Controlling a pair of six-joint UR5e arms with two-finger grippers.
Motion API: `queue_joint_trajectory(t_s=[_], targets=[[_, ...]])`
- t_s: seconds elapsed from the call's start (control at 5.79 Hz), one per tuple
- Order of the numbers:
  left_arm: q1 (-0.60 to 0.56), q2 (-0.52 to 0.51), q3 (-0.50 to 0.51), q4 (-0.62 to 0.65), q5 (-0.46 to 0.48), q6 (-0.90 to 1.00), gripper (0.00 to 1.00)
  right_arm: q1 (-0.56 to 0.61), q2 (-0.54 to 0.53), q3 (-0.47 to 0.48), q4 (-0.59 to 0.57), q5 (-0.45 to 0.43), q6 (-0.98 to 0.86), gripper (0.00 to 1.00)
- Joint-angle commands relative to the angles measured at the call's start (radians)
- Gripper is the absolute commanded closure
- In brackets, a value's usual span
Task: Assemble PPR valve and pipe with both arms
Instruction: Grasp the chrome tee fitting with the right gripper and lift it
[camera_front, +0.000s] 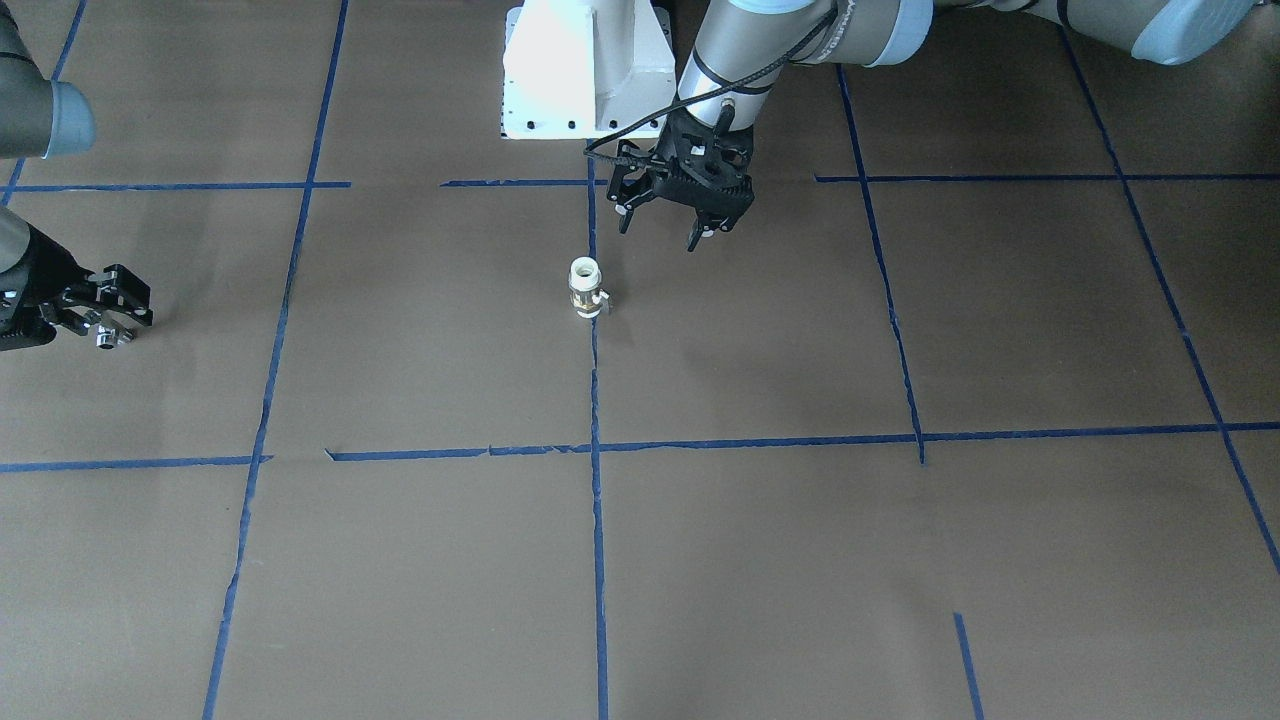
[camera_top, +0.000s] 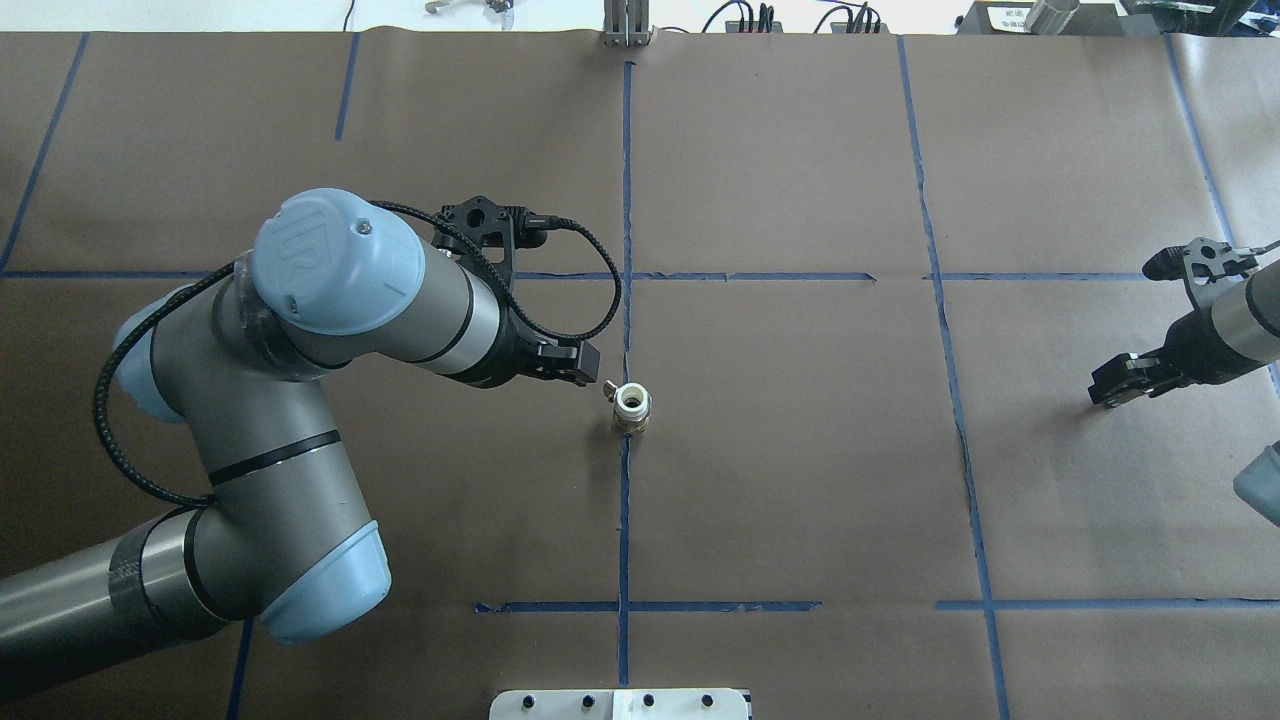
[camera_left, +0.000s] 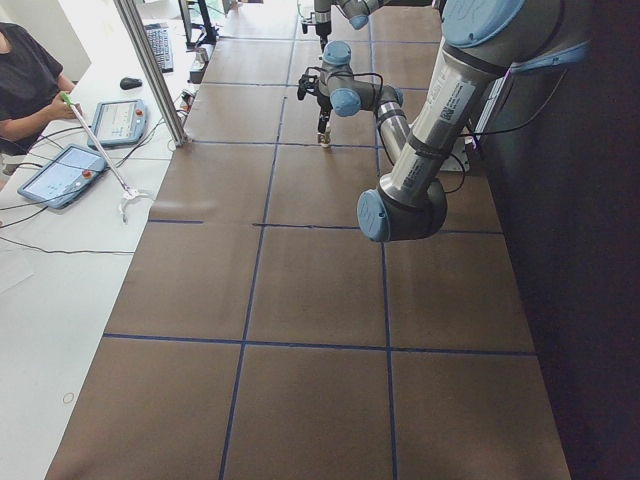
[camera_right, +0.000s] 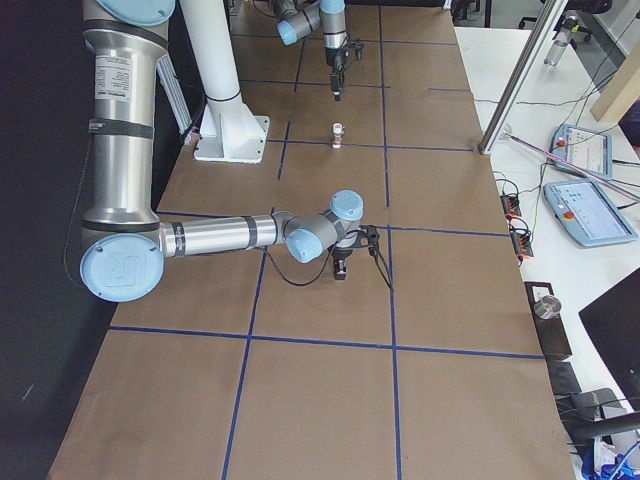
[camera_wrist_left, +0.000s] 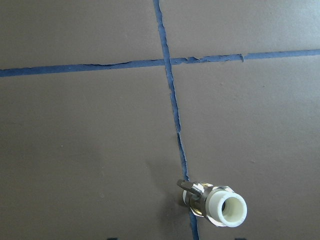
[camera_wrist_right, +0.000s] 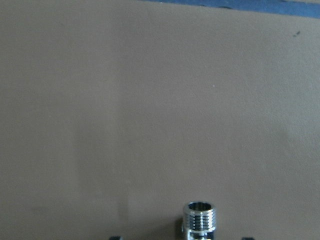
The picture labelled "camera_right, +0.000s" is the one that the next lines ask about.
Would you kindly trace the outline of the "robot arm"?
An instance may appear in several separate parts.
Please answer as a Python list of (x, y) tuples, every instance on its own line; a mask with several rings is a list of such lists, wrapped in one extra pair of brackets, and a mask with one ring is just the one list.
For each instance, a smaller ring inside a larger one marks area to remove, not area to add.
[(274, 0), (269, 1), (268, 6), (278, 20), (277, 32), (285, 46), (295, 44), (318, 28), (322, 29), (326, 64), (331, 68), (330, 87), (334, 100), (339, 102), (349, 57), (345, 2), (313, 1), (311, 5), (299, 8), (295, 1)]
[(239, 86), (225, 7), (220, 1), (87, 1), (84, 39), (95, 56), (95, 110), (88, 125), (94, 202), (82, 218), (79, 275), (96, 297), (128, 302), (151, 292), (168, 258), (283, 244), (300, 263), (323, 258), (344, 275), (362, 232), (364, 203), (335, 193), (311, 219), (288, 212), (163, 222), (151, 206), (155, 85), (167, 80), (168, 23), (181, 11), (204, 87), (196, 158), (257, 164), (270, 120), (254, 115)]

